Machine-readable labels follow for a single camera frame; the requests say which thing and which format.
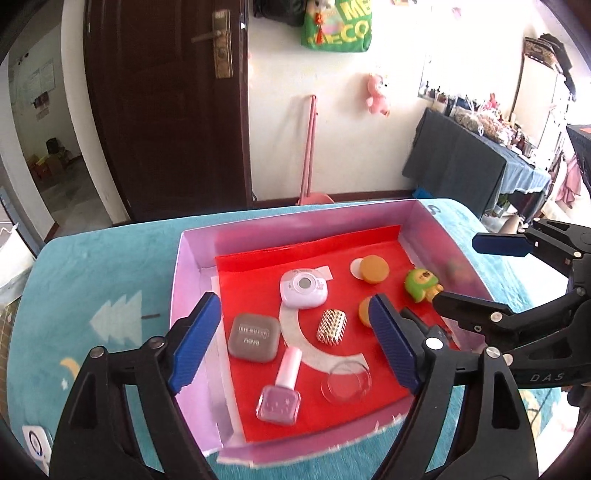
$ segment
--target table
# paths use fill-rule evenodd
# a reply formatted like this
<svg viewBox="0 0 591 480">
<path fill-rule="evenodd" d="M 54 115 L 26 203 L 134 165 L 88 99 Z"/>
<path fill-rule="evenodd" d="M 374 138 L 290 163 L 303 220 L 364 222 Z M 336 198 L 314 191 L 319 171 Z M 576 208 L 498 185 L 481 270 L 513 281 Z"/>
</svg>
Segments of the table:
<svg viewBox="0 0 591 480">
<path fill-rule="evenodd" d="M 467 208 L 446 199 L 427 200 L 424 204 L 474 265 L 495 300 L 508 303 L 516 312 L 534 306 L 530 293 L 536 291 L 524 287 L 513 265 L 519 261 L 523 266 L 524 261 L 537 261 L 535 258 L 479 255 L 472 249 L 472 236 L 484 228 Z M 12 333 L 8 410 L 16 438 L 25 445 L 21 426 L 26 424 L 43 426 L 55 435 L 72 386 L 70 370 L 83 362 L 90 348 L 99 344 L 111 352 L 136 348 L 149 337 L 168 331 L 174 266 L 184 230 L 339 206 L 342 204 L 230 212 L 139 223 L 52 240 L 33 267 Z M 105 318 L 117 321 L 107 322 L 107 328 L 102 326 Z M 127 392 L 144 461 L 158 468 L 158 458 L 139 412 L 137 389 L 129 388 Z M 549 400 L 544 403 L 546 394 Z M 545 426 L 557 389 L 534 390 L 531 395 L 542 405 L 540 416 Z M 432 468 L 441 465 L 447 456 L 461 402 L 462 388 L 456 387 L 431 460 Z M 215 455 L 208 460 L 221 480 L 361 480 L 370 478 L 381 463 L 400 426 L 338 452 L 287 466 L 252 470 L 218 464 Z"/>
<path fill-rule="evenodd" d="M 492 210 L 501 193 L 521 192 L 537 194 L 520 212 L 529 219 L 545 201 L 551 183 L 545 170 L 429 108 L 417 125 L 402 174 L 434 197 L 457 200 L 477 218 Z"/>
</svg>

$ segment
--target white nail polish cap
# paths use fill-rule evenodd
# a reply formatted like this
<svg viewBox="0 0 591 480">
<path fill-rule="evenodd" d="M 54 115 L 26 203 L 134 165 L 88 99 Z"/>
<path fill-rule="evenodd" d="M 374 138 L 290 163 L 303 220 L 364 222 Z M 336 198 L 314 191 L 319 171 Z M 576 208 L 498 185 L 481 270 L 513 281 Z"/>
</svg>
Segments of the white nail polish cap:
<svg viewBox="0 0 591 480">
<path fill-rule="evenodd" d="M 296 346 L 289 347 L 283 354 L 275 385 L 293 390 L 296 386 L 297 373 L 300 370 L 301 350 Z"/>
</svg>

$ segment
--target blue gripper pad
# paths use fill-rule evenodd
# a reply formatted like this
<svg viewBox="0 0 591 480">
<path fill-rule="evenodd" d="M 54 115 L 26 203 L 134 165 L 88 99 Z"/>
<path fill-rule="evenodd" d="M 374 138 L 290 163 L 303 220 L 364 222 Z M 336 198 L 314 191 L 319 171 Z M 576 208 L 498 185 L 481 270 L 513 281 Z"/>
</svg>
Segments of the blue gripper pad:
<svg viewBox="0 0 591 480">
<path fill-rule="evenodd" d="M 534 246 L 525 235 L 477 233 L 472 239 L 472 248 L 480 254 L 524 257 L 534 251 Z"/>
<path fill-rule="evenodd" d="M 369 301 L 369 322 L 396 380 L 416 395 L 422 383 L 417 374 L 415 354 L 379 296 Z"/>
<path fill-rule="evenodd" d="M 195 378 L 221 318 L 220 298 L 215 293 L 207 292 L 201 297 L 189 317 L 178 319 L 173 325 L 169 333 L 177 327 L 178 322 L 184 322 L 184 330 L 186 330 L 172 355 L 173 365 L 168 387 L 173 395 L 178 394 L 181 388 L 189 385 Z"/>
</svg>

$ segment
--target wooden door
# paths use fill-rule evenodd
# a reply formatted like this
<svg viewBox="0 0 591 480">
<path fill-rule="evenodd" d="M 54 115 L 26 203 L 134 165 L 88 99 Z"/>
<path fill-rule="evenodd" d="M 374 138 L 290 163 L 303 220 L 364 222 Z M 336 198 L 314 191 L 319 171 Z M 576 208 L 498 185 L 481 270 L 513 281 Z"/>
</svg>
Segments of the wooden door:
<svg viewBox="0 0 591 480">
<path fill-rule="evenodd" d="M 139 222 L 250 207 L 243 0 L 88 0 L 86 77 L 113 179 Z M 230 10 L 217 79 L 212 13 Z"/>
</svg>

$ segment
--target nail polish bottle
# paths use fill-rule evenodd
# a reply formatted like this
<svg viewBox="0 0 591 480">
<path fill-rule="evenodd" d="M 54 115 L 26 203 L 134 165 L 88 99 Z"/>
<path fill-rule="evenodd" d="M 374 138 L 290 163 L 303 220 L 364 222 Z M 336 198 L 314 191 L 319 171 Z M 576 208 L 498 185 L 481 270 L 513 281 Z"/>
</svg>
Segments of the nail polish bottle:
<svg viewBox="0 0 591 480">
<path fill-rule="evenodd" d="M 294 390 L 300 369 L 301 350 L 289 347 L 283 354 L 275 385 L 262 389 L 256 408 L 259 420 L 279 425 L 293 425 L 300 410 L 300 393 Z"/>
</svg>

